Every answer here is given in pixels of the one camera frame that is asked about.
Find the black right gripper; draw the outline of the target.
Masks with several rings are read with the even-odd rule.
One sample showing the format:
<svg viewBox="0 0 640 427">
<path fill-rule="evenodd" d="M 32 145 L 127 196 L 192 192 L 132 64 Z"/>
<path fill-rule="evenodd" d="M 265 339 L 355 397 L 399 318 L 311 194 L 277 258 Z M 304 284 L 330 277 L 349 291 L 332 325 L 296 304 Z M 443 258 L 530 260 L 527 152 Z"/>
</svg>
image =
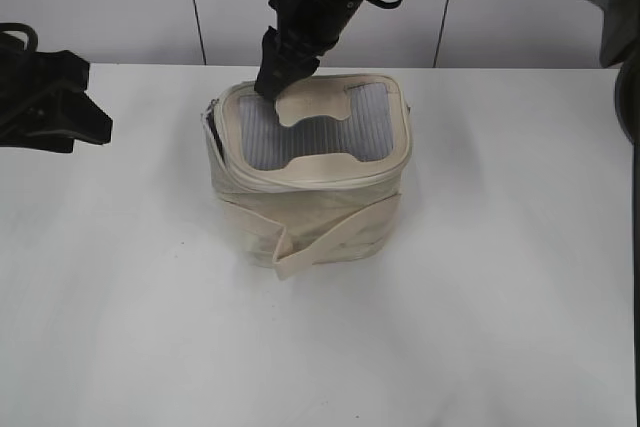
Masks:
<svg viewBox="0 0 640 427">
<path fill-rule="evenodd" d="M 270 0 L 276 26 L 262 38 L 262 60 L 255 81 L 261 97 L 278 97 L 312 76 L 319 57 L 332 49 L 362 3 L 391 10 L 399 0 Z"/>
</svg>

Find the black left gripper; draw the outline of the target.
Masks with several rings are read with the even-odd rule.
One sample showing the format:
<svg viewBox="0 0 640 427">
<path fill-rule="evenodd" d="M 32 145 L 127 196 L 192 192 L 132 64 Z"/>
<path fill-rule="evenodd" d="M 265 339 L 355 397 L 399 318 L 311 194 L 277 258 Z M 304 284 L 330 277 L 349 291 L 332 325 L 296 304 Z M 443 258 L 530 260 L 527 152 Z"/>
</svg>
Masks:
<svg viewBox="0 0 640 427">
<path fill-rule="evenodd" d="M 87 95 L 90 63 L 40 52 L 34 31 L 1 33 L 1 146 L 72 153 L 111 141 L 113 120 Z"/>
</svg>

